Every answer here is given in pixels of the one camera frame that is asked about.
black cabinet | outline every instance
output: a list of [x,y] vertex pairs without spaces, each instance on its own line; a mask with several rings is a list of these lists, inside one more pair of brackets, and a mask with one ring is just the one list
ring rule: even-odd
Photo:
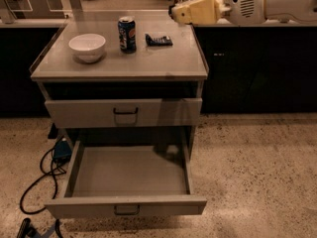
[[57,30],[0,29],[0,116],[48,115],[29,68]]
[[196,28],[204,113],[317,110],[315,27]]

black can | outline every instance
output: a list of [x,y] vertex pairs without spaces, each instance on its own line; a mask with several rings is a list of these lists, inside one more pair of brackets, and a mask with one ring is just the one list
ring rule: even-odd
[[133,17],[122,17],[118,22],[120,49],[123,53],[133,53],[137,50],[136,23]]

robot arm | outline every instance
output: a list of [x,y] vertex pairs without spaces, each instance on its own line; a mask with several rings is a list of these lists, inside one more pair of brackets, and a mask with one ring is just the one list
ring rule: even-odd
[[266,20],[317,23],[317,0],[189,0],[176,3],[170,16],[178,23],[212,25],[225,18],[235,25]]

open drawer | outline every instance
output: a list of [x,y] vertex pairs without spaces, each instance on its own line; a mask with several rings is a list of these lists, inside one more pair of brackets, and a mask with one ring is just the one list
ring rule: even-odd
[[76,142],[55,218],[201,214],[183,127],[85,130]]
[[201,98],[48,100],[57,128],[179,126],[198,123]]

countertop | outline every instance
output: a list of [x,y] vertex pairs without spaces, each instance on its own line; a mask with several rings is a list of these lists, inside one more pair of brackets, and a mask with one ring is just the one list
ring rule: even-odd
[[[137,51],[120,51],[118,19],[134,16]],[[106,38],[106,54],[96,63],[79,61],[68,42],[75,36],[95,33]],[[148,47],[145,33],[169,35],[172,47]],[[106,11],[79,13],[66,27],[32,74],[34,81],[185,80],[207,78],[208,65],[191,26],[178,25],[167,11]]]

